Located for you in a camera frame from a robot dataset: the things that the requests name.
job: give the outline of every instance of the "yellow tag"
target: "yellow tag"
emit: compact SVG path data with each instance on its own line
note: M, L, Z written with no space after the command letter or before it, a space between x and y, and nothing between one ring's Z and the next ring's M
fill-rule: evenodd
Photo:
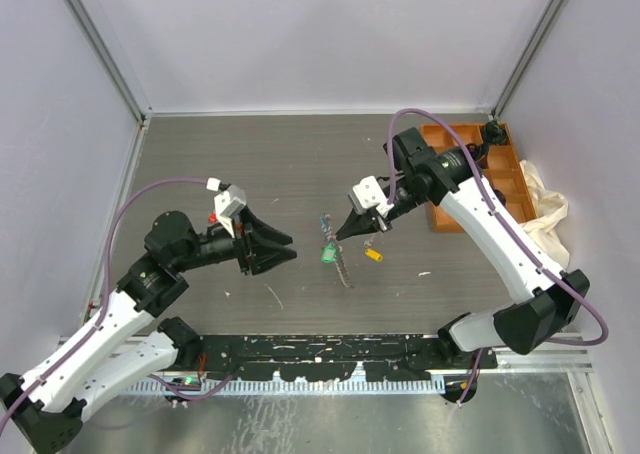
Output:
M382 259L384 259L382 257L382 254L380 254L378 251L374 251L373 249L365 249L364 255L376 262L382 262Z

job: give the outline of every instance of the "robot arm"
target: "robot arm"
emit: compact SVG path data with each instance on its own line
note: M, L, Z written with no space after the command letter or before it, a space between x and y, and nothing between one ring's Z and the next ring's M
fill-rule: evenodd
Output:
M353 210L338 230L337 239L387 231L394 219L425 202L433 202L471 236L513 300L511 305L488 312L465 314L440 329L438 335L446 357L497 345L528 354L573 320L579 304L542 275L542 269L523 253L496 214L515 231L519 242L535 253L538 265L583 297L589 281L579 270L565 273L543 253L498 202L483 177L487 192L496 201L493 210L487 206L460 148L438 155L417 129L409 129L393 138L392 149L396 169L402 173L393 203L387 203L388 188L382 189L373 176L363 179L349 193Z
M0 378L0 399L9 408L43 379L50 366L81 344L12 416L36 452L63 449L82 423L123 389L158 370L190 365L202 352L200 336L173 318L164 320L138 346L110 359L116 348L186 291L189 286L181 273L236 259L244 274L255 275L296 257L285 247L292 238L256 218L241 189L225 186L214 204L214 223L201 234L182 212L158 216L144 240L147 252L118 281L108 303L38 366L22 376Z

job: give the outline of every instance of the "white wall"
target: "white wall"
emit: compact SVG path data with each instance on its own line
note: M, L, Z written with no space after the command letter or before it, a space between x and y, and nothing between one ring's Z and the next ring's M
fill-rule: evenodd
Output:
M100 1L156 112L443 112L494 106L548 0Z
M611 326L592 350L620 452L640 452L640 5L569 0L505 120L569 198L561 234ZM586 336L597 327L580 319Z
M62 0L0 0L0 39L2 375L79 325L136 122Z

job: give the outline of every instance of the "gray wood tabletop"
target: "gray wood tabletop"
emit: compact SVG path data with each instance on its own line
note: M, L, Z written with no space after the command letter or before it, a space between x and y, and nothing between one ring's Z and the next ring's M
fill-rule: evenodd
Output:
M232 182L246 191L260 219L293 237L298 252L298 259L255 277L241 275L235 262L189 272L190 289L165 316L180 316L201 334L434 333L464 312L508 302L500 278L471 239L431 232L423 206L376 238L373 247L384 255L382 262L365 257L367 237L342 243L354 289L343 287L334 266L320 261L320 214L330 213L337 229L350 211L348 189L365 176L388 173L382 144L389 118L153 119L134 190L175 176ZM400 126L420 123L410 118ZM114 280L144 253L145 234L166 210L184 211L203 230L212 193L199 186L168 186L135 203L114 250Z

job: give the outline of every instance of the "wooden box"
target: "wooden box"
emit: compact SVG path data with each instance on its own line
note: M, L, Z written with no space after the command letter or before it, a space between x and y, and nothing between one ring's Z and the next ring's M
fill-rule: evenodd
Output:
M452 124L453 130L461 137L465 144L482 144L480 129L484 124ZM513 218L519 222L526 222L536 218L536 211L531 202L531 196L527 190L524 176L520 170L520 160L516 154L515 147L511 139L509 127L503 124L507 131L508 141L504 146L492 146L487 156L487 166L484 175L491 181L493 187L501 191L507 199L507 210ZM426 124L420 128L422 137L440 153L451 149L457 144L438 125ZM427 211L430 217L431 228L436 232L463 232L458 225L440 207L429 203Z

